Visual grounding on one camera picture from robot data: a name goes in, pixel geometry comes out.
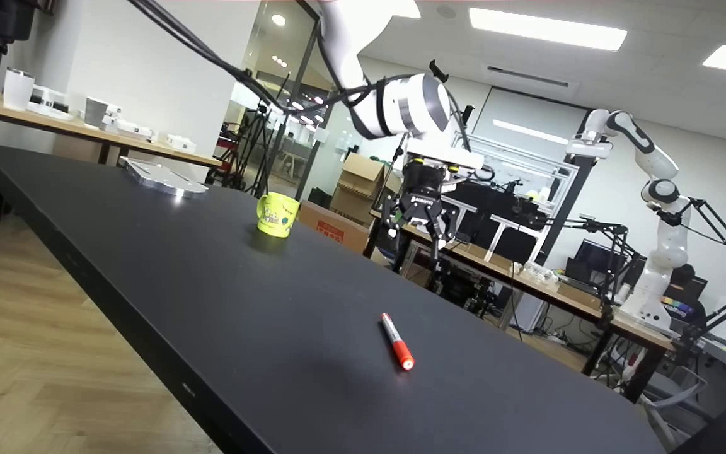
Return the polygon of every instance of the chair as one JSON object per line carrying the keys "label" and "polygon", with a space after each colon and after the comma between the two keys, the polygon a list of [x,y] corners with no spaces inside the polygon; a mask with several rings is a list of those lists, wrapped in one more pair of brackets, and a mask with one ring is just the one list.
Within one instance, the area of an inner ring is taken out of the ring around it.
{"label": "chair", "polygon": [[648,382],[639,404],[658,433],[659,443],[671,451],[700,431],[710,416],[696,404],[696,397],[707,384],[690,369],[658,370]]}

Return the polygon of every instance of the wooden floor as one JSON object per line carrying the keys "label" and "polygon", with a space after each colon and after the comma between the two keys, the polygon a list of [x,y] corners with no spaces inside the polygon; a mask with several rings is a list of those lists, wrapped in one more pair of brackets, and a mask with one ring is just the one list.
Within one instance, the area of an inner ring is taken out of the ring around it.
{"label": "wooden floor", "polygon": [[[524,339],[579,369],[558,346]],[[0,230],[0,454],[218,451],[34,234]]]}

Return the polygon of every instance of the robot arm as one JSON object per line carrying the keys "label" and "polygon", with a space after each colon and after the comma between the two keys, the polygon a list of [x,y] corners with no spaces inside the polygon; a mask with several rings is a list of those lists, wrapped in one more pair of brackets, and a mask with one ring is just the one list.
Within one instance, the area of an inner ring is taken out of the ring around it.
{"label": "robot arm", "polygon": [[367,84],[358,54],[374,41],[395,2],[318,0],[320,54],[352,113],[352,124],[366,139],[440,133],[448,124],[448,97],[437,79],[427,74],[395,76]]}
{"label": "robot arm", "polygon": [[635,146],[635,163],[648,175],[639,200],[658,211],[658,247],[649,250],[645,269],[633,296],[620,305],[623,312],[639,317],[659,330],[671,330],[671,315],[659,298],[671,272],[687,262],[687,200],[674,186],[674,162],[633,122],[630,113],[590,110],[582,133],[566,146],[572,155],[604,157],[608,139],[623,133]]}

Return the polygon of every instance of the computer monitor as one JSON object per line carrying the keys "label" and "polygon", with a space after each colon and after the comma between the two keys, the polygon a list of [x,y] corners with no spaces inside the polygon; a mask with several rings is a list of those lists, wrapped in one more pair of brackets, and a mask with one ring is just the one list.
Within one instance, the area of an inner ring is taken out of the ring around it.
{"label": "computer monitor", "polygon": [[587,264],[595,272],[608,272],[611,257],[615,257],[615,269],[623,267],[623,255],[611,255],[608,247],[582,239],[572,261]]}
{"label": "computer monitor", "polygon": [[707,281],[702,277],[693,277],[690,283],[671,283],[666,296],[673,298],[673,301],[698,301],[700,292],[706,290]]}
{"label": "computer monitor", "polygon": [[27,41],[34,8],[34,0],[0,0],[0,41]]}

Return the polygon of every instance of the black table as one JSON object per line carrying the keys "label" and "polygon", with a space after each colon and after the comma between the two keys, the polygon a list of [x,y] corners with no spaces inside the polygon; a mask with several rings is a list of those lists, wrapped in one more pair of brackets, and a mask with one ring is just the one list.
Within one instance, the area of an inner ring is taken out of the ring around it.
{"label": "black table", "polygon": [[435,296],[310,230],[261,237],[240,192],[0,150],[1,200],[227,451],[659,451],[628,402]]}

